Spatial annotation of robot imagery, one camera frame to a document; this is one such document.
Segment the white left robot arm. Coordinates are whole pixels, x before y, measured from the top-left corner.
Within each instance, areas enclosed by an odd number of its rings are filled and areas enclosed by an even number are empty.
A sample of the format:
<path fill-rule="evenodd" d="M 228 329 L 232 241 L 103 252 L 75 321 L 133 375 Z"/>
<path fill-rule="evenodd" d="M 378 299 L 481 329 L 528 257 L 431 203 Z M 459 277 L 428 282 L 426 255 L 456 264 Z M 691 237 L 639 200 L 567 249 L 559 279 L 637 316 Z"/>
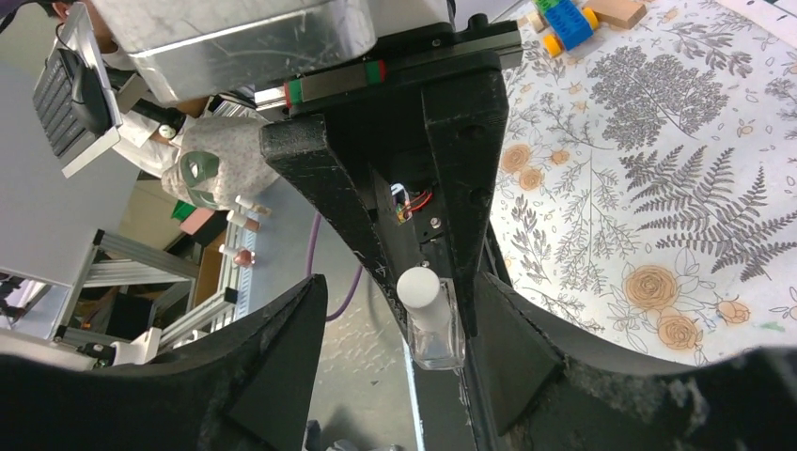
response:
<path fill-rule="evenodd" d="M 153 94 L 288 90 L 266 163 L 309 201 L 382 290 L 431 251 L 477 334 L 475 279 L 508 122 L 515 22 L 454 25 L 451 1 L 100 1 Z"/>

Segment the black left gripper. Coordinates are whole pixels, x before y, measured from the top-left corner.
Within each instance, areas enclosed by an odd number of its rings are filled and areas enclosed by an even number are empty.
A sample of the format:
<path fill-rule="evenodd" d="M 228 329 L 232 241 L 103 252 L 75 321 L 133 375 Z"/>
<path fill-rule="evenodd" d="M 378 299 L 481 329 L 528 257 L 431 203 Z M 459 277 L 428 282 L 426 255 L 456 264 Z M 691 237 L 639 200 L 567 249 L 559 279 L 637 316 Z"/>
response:
<path fill-rule="evenodd" d="M 289 116 L 260 129 L 265 162 L 333 228 L 407 312 L 386 249 L 448 249 L 467 336 L 508 117 L 505 69 L 518 25 L 482 14 L 462 31 L 428 25 L 381 39 L 363 59 L 288 80 Z"/>

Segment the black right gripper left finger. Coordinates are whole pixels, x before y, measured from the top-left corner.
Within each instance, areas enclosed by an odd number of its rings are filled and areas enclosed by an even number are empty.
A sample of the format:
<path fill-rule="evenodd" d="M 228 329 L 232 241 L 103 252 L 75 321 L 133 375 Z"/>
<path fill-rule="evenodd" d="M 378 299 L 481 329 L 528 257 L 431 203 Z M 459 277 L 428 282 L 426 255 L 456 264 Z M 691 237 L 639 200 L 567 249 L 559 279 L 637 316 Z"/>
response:
<path fill-rule="evenodd" d="M 316 274 L 143 365 L 1 359 L 5 450 L 299 450 L 328 302 Z"/>

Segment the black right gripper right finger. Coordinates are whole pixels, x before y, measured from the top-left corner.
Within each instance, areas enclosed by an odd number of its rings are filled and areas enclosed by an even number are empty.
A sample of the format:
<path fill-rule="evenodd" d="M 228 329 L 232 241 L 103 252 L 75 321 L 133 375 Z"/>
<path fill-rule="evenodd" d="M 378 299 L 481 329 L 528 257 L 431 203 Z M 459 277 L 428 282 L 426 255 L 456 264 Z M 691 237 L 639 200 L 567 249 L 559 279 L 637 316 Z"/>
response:
<path fill-rule="evenodd" d="M 792 450 L 796 351 L 755 348 L 704 366 L 628 350 L 475 283 L 493 421 L 513 450 Z"/>

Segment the clear nail polish bottle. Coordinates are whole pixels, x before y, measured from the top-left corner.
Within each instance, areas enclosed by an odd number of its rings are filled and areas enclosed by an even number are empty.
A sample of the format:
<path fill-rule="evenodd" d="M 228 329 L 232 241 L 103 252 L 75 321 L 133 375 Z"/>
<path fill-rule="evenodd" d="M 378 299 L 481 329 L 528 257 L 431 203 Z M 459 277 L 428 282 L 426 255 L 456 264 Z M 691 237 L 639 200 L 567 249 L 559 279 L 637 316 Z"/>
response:
<path fill-rule="evenodd" d="M 407 312 L 407 343 L 425 370 L 464 366 L 466 340 L 453 280 L 427 267 L 412 267 L 397 281 L 398 299 Z"/>

